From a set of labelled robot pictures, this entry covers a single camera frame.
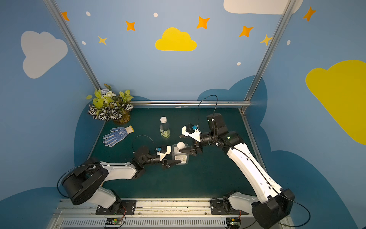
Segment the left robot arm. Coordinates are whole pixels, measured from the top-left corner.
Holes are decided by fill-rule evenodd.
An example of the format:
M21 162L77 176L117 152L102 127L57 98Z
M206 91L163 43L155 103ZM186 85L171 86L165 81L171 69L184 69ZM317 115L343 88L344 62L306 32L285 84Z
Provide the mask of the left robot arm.
M61 185L73 205L89 202L116 214L123 208L122 201L113 191L103 188L103 183L118 179L138 179L146 172L146 165L157 164L163 169L169 169L182 162L167 159L166 156L170 153L170 146L163 145L155 154L151 154L147 146L142 146L134 152L134 158L128 163L107 163L92 157L68 172Z

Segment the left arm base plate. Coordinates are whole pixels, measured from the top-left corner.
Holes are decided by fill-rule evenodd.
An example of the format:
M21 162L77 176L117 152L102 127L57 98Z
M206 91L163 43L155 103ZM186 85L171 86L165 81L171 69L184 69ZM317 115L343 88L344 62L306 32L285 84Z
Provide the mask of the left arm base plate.
M98 206L96 215L133 215L136 209L137 201L134 199L117 200L109 208Z

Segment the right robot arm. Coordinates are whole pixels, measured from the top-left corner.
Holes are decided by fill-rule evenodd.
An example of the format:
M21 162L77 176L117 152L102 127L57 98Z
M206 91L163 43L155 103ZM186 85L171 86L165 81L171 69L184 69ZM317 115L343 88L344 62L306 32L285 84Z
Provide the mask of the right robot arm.
M263 229L269 229L287 217L295 200L294 193L283 189L268 175L239 134L228 130L220 113L206 118L209 125L206 133L202 133L197 125L183 126L182 136L192 138L193 145L181 151L196 156L204 146L220 148L238 166L255 191L255 196L231 193L227 197L229 206L252 214Z

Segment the white cap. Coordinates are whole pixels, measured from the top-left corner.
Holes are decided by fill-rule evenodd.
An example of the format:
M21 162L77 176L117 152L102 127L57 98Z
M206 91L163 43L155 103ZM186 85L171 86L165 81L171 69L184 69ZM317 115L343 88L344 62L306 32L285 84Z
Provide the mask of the white cap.
M178 151L180 151L181 149L185 148L185 143L184 142L179 142L179 143L177 143L176 147L177 147Z
M162 124L165 124L165 123L167 122L167 118L166 118L165 116L161 117L161 118L160 118L160 122L161 122Z

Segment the round clear bottle green label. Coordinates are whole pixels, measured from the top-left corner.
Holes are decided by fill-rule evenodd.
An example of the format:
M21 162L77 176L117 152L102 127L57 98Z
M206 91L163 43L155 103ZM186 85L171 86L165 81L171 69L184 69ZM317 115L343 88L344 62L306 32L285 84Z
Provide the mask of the round clear bottle green label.
M170 138L171 133L170 133L170 126L169 126L168 122L160 124L160 134L161 134L163 139L169 139Z

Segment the square clear bottle white label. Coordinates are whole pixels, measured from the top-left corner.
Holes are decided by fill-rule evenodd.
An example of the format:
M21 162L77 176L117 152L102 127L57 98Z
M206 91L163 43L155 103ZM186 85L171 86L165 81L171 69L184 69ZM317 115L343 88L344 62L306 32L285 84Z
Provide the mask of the square clear bottle white label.
M180 163L178 165L188 164L189 154L179 152L176 146L177 146L177 144L174 144L172 146L172 152L171 152L172 160L181 160L182 163Z

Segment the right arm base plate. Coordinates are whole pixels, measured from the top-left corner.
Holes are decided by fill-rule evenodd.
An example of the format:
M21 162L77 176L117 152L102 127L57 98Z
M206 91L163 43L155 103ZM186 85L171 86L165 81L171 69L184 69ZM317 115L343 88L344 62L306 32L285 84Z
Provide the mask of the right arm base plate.
M240 213L231 207L228 200L218 198L210 200L210 210L212 215L239 215Z

